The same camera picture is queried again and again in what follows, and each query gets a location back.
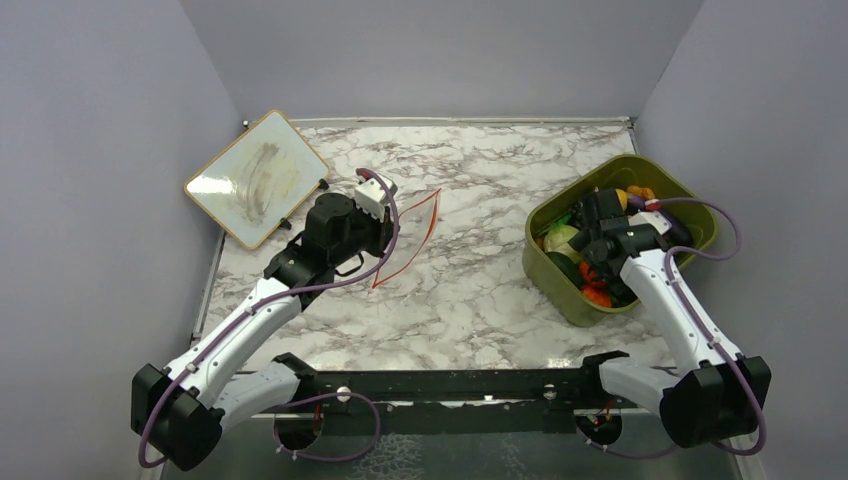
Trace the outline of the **clear zip top bag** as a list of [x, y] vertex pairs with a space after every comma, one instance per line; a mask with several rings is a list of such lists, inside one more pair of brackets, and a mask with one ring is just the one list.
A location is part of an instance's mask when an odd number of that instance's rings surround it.
[[399, 277], [425, 250], [438, 222], [441, 193], [441, 189], [421, 192], [398, 204], [400, 230], [395, 249], [377, 271], [373, 289]]

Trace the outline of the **green cabbage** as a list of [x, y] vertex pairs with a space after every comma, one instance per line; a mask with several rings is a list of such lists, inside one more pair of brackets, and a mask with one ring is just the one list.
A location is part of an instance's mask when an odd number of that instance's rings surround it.
[[553, 227], [543, 239], [543, 249], [546, 253], [560, 253], [573, 262], [580, 263], [583, 260], [582, 255], [569, 244], [578, 233], [579, 230], [571, 225]]

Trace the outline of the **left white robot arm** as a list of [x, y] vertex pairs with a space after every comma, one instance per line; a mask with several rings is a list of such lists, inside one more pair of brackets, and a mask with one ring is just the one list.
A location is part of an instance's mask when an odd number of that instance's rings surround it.
[[314, 384], [287, 366], [241, 380], [234, 374], [283, 325], [324, 291], [376, 274], [391, 258], [400, 230], [394, 194], [320, 195], [303, 229], [275, 254], [248, 296], [213, 333], [164, 367], [141, 367], [131, 380], [130, 427], [145, 469], [170, 462], [198, 466], [224, 430], [269, 406], [290, 410], [313, 401]]

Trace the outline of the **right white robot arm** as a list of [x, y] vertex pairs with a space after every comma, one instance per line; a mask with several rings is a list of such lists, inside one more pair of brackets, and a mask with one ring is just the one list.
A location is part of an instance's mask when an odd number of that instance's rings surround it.
[[614, 189], [582, 196], [579, 232], [570, 240], [616, 294], [630, 292], [654, 316], [676, 372], [650, 368], [623, 352], [587, 358], [577, 380], [579, 398], [600, 407], [622, 397], [657, 416], [673, 445], [713, 444], [753, 456], [766, 445], [763, 406], [772, 373], [760, 356], [748, 356], [713, 322], [676, 263], [680, 253], [712, 261], [724, 255], [671, 245], [671, 226], [650, 222], [677, 198], [644, 200]]

